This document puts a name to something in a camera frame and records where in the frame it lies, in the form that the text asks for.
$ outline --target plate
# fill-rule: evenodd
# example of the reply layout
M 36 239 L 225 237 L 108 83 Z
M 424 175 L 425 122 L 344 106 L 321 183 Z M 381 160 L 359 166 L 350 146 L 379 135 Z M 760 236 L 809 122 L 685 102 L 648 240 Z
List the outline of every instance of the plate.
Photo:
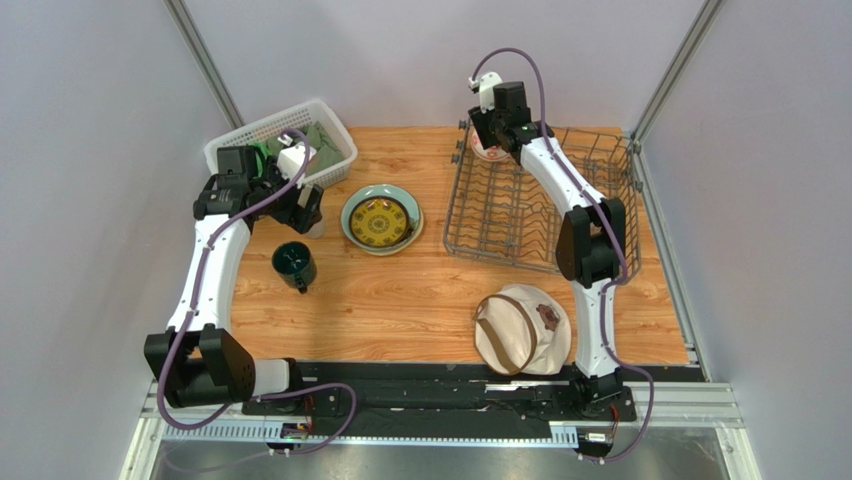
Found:
M 365 224 L 364 222 L 370 218 L 369 214 L 367 219 L 364 218 L 364 214 L 367 213 L 364 210 L 365 205 L 371 205 L 371 200 L 378 200 L 381 202 L 382 199 L 388 200 L 388 203 L 378 203 L 376 204 L 377 206 L 384 206 L 391 213 L 399 214 L 400 212 L 404 212 L 408 215 L 407 221 L 398 221 L 391 218 L 386 219 L 390 220 L 389 222 L 383 223 L 381 220 L 377 220 L 378 223 L 375 225 Z M 397 243 L 392 243 L 387 247 L 371 247 L 359 241 L 357 236 L 353 234 L 350 228 L 350 221 L 353 220 L 353 214 L 361 214 L 361 219 L 359 221 L 361 222 L 361 226 L 365 228 L 369 226 L 382 227 L 373 229 L 372 232 L 362 232 L 360 234 L 362 238 L 371 237 L 381 241 L 381 239 L 379 239 L 376 235 L 383 234 L 382 232 L 384 227 L 388 224 L 394 227 L 406 225 L 408 232 L 403 234 L 405 235 L 405 238 L 399 240 Z M 340 226 L 343 228 L 343 233 L 346 237 L 352 241 L 352 243 L 363 248 L 367 253 L 379 256 L 392 255 L 411 244 L 411 242 L 413 242 L 423 231 L 424 223 L 423 212 L 420 210 L 420 206 L 417 204 L 414 197 L 405 189 L 390 184 L 368 185 L 358 190 L 349 197 L 340 214 Z
M 491 147 L 487 150 L 482 148 L 482 142 L 479 141 L 479 135 L 476 133 L 475 129 L 470 130 L 469 141 L 470 147 L 473 149 L 473 153 L 486 162 L 502 162 L 503 160 L 512 158 L 511 155 L 506 153 L 506 151 L 500 147 Z

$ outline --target dark green mug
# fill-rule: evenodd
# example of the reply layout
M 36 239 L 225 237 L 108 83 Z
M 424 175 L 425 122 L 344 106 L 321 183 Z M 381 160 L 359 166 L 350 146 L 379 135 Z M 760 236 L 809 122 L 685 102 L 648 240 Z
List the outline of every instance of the dark green mug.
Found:
M 302 242 L 287 242 L 272 254 L 272 268 L 287 285 L 307 293 L 308 285 L 317 278 L 317 265 L 311 251 Z

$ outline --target white wall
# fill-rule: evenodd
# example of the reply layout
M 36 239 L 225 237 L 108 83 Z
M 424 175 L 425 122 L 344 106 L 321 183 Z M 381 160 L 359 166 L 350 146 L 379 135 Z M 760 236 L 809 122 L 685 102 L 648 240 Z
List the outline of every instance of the white wall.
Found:
M 549 123 L 633 128 L 702 1 L 186 3 L 246 121 L 321 97 L 349 125 L 455 125 L 476 64 L 514 46 L 542 70 Z M 488 67 L 536 94 L 522 58 Z
M 729 1 L 646 143 L 766 479 L 852 471 L 852 3 Z
M 0 10 L 0 476 L 113 479 L 228 127 L 162 2 Z

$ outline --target white plastic basket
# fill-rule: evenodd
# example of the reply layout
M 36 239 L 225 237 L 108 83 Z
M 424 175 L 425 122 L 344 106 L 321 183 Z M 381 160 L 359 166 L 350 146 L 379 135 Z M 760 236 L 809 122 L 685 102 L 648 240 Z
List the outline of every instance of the white plastic basket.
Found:
M 216 160 L 216 151 L 220 147 L 231 147 L 235 145 L 248 145 L 252 142 L 263 142 L 267 138 L 278 135 L 285 128 L 302 128 L 314 122 L 320 122 L 334 144 L 340 149 L 344 160 L 332 165 L 325 170 L 319 171 L 305 178 L 305 184 L 319 185 L 326 188 L 349 176 L 349 167 L 358 156 L 358 149 L 349 132 L 340 123 L 337 115 L 328 108 L 322 100 L 314 99 L 301 105 L 288 108 L 282 112 L 270 115 L 262 120 L 250 123 L 238 128 L 227 135 L 211 140 L 204 147 L 204 156 L 207 157 L 207 167 L 211 174 L 219 172 Z

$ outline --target cable connector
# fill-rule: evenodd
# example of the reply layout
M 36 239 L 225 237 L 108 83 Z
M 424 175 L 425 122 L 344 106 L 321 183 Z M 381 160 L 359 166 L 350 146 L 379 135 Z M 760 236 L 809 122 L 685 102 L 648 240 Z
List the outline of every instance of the cable connector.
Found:
M 293 137 L 286 133 L 282 133 L 278 136 L 278 142 L 285 147 L 289 147 L 290 145 L 293 145 Z

